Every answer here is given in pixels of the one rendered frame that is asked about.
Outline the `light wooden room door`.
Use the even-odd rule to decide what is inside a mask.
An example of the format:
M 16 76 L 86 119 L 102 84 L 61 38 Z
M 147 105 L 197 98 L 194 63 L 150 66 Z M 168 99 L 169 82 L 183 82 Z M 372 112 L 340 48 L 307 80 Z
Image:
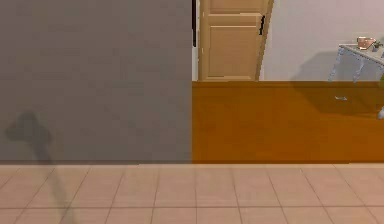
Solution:
M 274 0 L 200 0 L 202 82 L 258 81 Z M 263 35 L 260 22 L 265 15 Z

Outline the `pale grey side table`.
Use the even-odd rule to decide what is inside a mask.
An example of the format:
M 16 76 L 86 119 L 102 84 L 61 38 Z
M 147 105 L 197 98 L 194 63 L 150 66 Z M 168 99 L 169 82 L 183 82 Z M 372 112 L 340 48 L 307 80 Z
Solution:
M 384 51 L 372 52 L 370 49 L 361 50 L 357 44 L 340 44 L 338 46 L 336 62 L 328 76 L 329 82 L 334 80 L 334 76 L 337 73 L 337 67 L 341 63 L 342 56 L 345 54 L 354 56 L 355 59 L 359 62 L 359 68 L 353 73 L 352 76 L 354 83 L 360 79 L 362 70 L 368 62 L 375 63 L 380 73 L 384 74 L 384 57 L 382 57 Z

